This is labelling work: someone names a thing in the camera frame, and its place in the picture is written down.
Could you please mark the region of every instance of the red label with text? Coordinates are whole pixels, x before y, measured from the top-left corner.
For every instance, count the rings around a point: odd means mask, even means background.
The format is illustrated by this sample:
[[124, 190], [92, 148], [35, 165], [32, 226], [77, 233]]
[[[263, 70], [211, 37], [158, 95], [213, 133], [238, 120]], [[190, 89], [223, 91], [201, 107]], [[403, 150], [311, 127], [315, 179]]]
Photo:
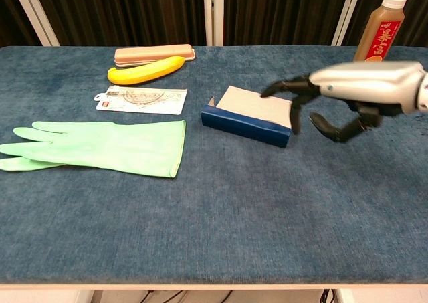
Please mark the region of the red label with text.
[[366, 60], [382, 61], [400, 27], [400, 21], [382, 21], [377, 29]]

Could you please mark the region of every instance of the blue book cover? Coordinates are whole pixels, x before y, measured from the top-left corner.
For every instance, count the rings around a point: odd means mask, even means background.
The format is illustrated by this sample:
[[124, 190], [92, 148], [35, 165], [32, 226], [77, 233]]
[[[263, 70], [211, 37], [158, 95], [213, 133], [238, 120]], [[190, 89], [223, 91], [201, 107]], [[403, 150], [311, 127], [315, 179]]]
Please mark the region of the blue book cover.
[[202, 124], [285, 148], [292, 133], [289, 100], [260, 98], [257, 92], [230, 86], [215, 106], [214, 98], [201, 112]]

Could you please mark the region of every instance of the silver robotic arm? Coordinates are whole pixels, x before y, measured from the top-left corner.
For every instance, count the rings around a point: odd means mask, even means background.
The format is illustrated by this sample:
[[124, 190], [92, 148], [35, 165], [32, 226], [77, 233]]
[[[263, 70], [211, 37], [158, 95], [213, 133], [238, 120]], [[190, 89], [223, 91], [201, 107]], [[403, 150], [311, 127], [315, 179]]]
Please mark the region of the silver robotic arm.
[[291, 92], [290, 120], [294, 134], [300, 133], [302, 105], [325, 96], [346, 102], [358, 116], [343, 128], [332, 126], [312, 113], [310, 120], [325, 137], [347, 142], [369, 128], [379, 127], [383, 116], [428, 112], [428, 75], [419, 62], [349, 62], [330, 66], [307, 76], [278, 81], [261, 97]]

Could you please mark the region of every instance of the bottle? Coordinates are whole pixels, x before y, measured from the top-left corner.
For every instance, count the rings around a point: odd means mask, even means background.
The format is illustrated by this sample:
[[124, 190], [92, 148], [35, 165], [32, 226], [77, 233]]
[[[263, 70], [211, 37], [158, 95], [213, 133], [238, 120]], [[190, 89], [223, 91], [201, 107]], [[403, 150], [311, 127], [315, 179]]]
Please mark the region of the bottle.
[[405, 3], [406, 0], [383, 0], [382, 5], [372, 12], [354, 61], [384, 60], [404, 20]]

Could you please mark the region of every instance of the yellow banana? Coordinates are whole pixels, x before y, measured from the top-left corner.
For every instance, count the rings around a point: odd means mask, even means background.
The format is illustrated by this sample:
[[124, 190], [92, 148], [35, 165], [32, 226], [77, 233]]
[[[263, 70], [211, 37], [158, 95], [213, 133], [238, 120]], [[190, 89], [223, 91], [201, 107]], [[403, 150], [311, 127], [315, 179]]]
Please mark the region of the yellow banana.
[[181, 68], [184, 63], [184, 57], [172, 56], [138, 67], [110, 68], [107, 71], [107, 78], [113, 84], [139, 84], [170, 74]]

